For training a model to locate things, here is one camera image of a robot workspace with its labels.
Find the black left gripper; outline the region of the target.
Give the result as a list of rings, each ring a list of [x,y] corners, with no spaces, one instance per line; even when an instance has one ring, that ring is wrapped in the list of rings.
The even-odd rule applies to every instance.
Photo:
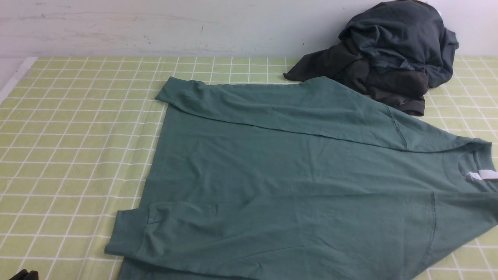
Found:
[[[34,270],[27,271],[26,269],[22,269],[9,280],[39,280],[39,273]]]

